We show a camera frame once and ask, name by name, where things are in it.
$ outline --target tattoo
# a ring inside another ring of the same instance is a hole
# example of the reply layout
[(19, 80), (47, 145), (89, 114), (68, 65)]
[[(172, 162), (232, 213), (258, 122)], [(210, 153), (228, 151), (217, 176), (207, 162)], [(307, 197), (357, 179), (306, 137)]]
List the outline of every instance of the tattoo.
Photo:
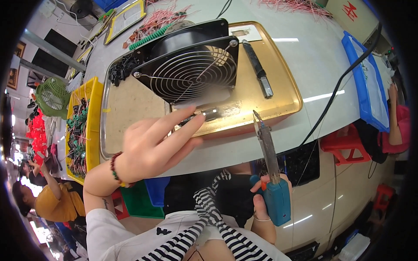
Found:
[(109, 210), (109, 208), (107, 207), (107, 205), (108, 205), (109, 203), (107, 203), (107, 201), (106, 201), (106, 199), (105, 199), (105, 198), (102, 198), (102, 199), (103, 199), (104, 208), (106, 208), (107, 210)]

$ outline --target screw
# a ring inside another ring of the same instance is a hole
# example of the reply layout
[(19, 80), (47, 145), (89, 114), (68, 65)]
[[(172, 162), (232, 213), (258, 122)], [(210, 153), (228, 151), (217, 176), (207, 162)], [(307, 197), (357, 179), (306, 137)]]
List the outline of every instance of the screw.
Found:
[(231, 47), (235, 47), (235, 46), (237, 46), (237, 45), (238, 45), (238, 41), (237, 41), (237, 40), (231, 40), (231, 41), (229, 42), (229, 45), (230, 45)]

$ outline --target blue handle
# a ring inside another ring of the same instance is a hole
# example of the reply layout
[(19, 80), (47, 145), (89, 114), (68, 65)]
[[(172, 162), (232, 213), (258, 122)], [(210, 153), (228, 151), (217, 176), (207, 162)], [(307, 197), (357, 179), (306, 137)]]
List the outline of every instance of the blue handle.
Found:
[[(257, 175), (250, 177), (250, 182), (255, 185), (260, 178)], [(275, 226), (281, 226), (291, 219), (291, 204), (289, 185), (286, 180), (281, 179), (279, 184), (267, 183), (267, 189), (257, 191), (264, 198), (267, 212)]]

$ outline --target red plastic stool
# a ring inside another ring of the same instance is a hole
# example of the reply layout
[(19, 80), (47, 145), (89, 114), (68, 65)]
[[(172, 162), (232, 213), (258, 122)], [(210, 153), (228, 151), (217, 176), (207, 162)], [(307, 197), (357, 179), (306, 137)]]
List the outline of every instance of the red plastic stool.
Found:
[(119, 188), (115, 190), (114, 193), (112, 193), (112, 200), (113, 200), (113, 204), (115, 205), (115, 207), (116, 207), (116, 202), (115, 202), (116, 199), (122, 200), (122, 212), (120, 212), (119, 210), (115, 208), (117, 219), (121, 220), (121, 219), (129, 217), (128, 210), (126, 209), (126, 206), (125, 206), (125, 201), (123, 200), (122, 193)]
[[(369, 154), (363, 147), (359, 133), (357, 132), (354, 124), (349, 125), (347, 136), (337, 137), (337, 134), (338, 131), (333, 132), (321, 140), (321, 149), (325, 152), (331, 152), (334, 154), (338, 160), (338, 162), (335, 163), (337, 166), (341, 164), (366, 162), (371, 160)], [(362, 157), (353, 158), (354, 151), (356, 149), (361, 152)], [(340, 150), (351, 150), (348, 158), (344, 158)]]
[(380, 184), (377, 187), (376, 191), (376, 198), (375, 203), (373, 204), (373, 209), (380, 209), (381, 211), (385, 212), (387, 206), (389, 205), (389, 201), (392, 198), (393, 194), (395, 193), (395, 189), (389, 187), (385, 184)]

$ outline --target white t-shirt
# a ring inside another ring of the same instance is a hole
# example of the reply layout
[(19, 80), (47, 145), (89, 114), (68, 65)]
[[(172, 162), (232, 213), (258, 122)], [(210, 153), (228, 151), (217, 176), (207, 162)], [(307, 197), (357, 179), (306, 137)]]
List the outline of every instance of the white t-shirt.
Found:
[[(222, 215), (226, 224), (236, 229), (276, 261), (291, 261), (274, 245), (257, 234), (239, 228), (233, 217)], [(109, 210), (98, 208), (87, 214), (87, 252), (90, 261), (118, 260), (134, 261), (141, 259), (154, 249), (172, 239), (181, 231), (191, 227), (199, 220), (196, 211), (179, 211), (168, 214), (155, 228), (135, 235), (127, 231)], [(222, 239), (216, 227), (206, 226), (196, 241), (204, 244), (209, 239)]]

